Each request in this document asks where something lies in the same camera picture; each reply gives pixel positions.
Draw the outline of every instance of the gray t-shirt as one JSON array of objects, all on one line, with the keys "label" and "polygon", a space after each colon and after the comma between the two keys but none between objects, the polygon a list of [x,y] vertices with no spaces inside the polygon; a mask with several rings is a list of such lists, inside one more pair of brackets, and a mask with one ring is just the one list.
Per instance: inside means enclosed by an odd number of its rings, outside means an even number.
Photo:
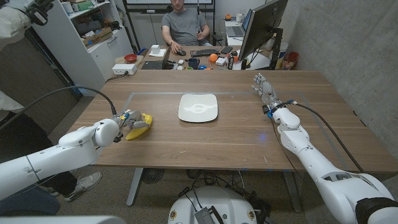
[{"label": "gray t-shirt", "polygon": [[206,25],[205,17],[194,8],[187,8],[183,12],[166,13],[162,19],[162,26],[170,27],[170,34],[180,45],[199,46],[197,32]]}]

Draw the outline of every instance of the red bowl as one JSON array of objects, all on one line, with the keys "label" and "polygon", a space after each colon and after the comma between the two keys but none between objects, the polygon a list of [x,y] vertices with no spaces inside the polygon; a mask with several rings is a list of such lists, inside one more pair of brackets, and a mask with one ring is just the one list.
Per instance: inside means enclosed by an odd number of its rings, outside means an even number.
[{"label": "red bowl", "polygon": [[129,54],[124,56],[124,59],[129,62],[129,63],[134,63],[137,60],[137,55],[135,54]]}]

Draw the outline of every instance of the man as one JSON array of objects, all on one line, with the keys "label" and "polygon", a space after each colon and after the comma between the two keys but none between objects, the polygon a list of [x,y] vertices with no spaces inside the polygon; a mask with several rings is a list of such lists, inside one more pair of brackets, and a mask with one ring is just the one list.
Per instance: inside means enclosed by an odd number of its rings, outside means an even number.
[{"label": "man", "polygon": [[[31,23],[25,13],[24,2],[20,0],[9,1],[9,4],[0,9],[0,50],[7,44],[24,38],[24,32]],[[21,109],[23,109],[22,105],[0,91],[0,126]],[[23,114],[9,126],[0,130],[0,163],[52,146],[47,133],[32,118]],[[62,194],[67,202],[71,202],[83,192],[93,188],[101,178],[100,172],[78,179],[70,172],[62,172],[44,179],[41,183],[51,188],[52,195]]]},{"label": "man", "polygon": [[194,8],[184,7],[184,0],[171,0],[173,11],[162,19],[162,36],[176,54],[182,45],[212,46],[207,37],[210,28],[205,17]]}]

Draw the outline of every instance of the table leg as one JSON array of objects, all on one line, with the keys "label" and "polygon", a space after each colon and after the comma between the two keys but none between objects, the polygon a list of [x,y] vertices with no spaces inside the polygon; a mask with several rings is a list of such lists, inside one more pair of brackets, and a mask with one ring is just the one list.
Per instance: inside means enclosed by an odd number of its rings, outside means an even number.
[{"label": "table leg", "polygon": [[287,191],[289,192],[290,199],[293,204],[293,210],[297,213],[303,212],[303,208],[300,203],[299,193],[297,192],[296,183],[294,181],[294,176],[292,172],[283,172],[284,179],[287,187]]},{"label": "table leg", "polygon": [[132,177],[130,192],[129,192],[129,195],[127,196],[126,203],[128,206],[134,205],[134,200],[137,197],[139,184],[141,183],[141,176],[142,176],[143,170],[144,170],[144,168],[136,168],[134,170],[134,176]]}]

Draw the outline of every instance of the white cabinet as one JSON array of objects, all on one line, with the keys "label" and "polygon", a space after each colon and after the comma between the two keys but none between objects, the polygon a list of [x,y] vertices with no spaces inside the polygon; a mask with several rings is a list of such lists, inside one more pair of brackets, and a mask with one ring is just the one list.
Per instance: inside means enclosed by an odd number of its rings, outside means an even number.
[{"label": "white cabinet", "polygon": [[[102,89],[105,81],[113,74],[114,59],[132,54],[125,27],[114,30],[112,37],[87,49],[73,24],[76,24],[78,16],[89,13],[90,10],[68,16],[59,0],[55,0],[53,5],[47,13],[48,23],[45,26],[33,24],[32,27],[75,85]],[[100,8],[105,18],[121,23],[113,1],[105,1],[95,8]],[[91,91],[81,91],[84,96],[95,96]]]}]

